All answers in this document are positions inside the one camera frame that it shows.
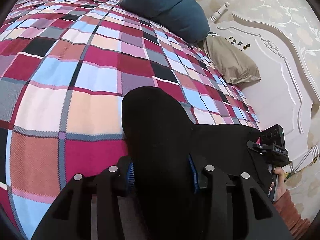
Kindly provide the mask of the red sleeved right forearm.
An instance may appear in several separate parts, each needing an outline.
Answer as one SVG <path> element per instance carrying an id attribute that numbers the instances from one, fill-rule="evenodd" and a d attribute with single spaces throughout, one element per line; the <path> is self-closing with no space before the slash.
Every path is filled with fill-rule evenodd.
<path id="1" fill-rule="evenodd" d="M 307 232 L 311 222 L 303 219 L 291 200 L 289 190 L 273 204 L 294 239 L 300 239 Z"/>

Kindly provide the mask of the right hand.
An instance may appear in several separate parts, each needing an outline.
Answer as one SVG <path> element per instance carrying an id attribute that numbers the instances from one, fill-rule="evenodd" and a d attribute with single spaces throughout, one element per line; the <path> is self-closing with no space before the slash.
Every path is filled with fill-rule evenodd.
<path id="1" fill-rule="evenodd" d="M 283 194 L 286 192 L 286 185 L 285 185 L 285 172 L 281 167 L 275 167 L 273 169 L 273 174 L 278 176 L 278 182 L 277 185 L 274 185 L 274 182 L 271 183 L 271 186 L 269 188 L 270 192 L 274 192 L 273 200 L 272 202 L 278 201 Z"/>

